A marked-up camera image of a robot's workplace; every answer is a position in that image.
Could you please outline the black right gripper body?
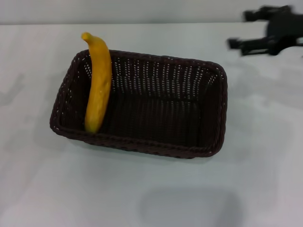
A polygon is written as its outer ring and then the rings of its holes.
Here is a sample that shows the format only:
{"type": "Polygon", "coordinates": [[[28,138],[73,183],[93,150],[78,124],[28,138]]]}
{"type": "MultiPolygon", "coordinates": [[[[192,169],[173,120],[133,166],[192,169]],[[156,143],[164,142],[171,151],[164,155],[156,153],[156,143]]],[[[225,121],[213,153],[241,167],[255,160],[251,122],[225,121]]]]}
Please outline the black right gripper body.
{"type": "Polygon", "coordinates": [[[303,45],[303,15],[295,13],[289,5],[270,7],[266,38],[268,54],[278,55],[289,47],[303,45]]]}

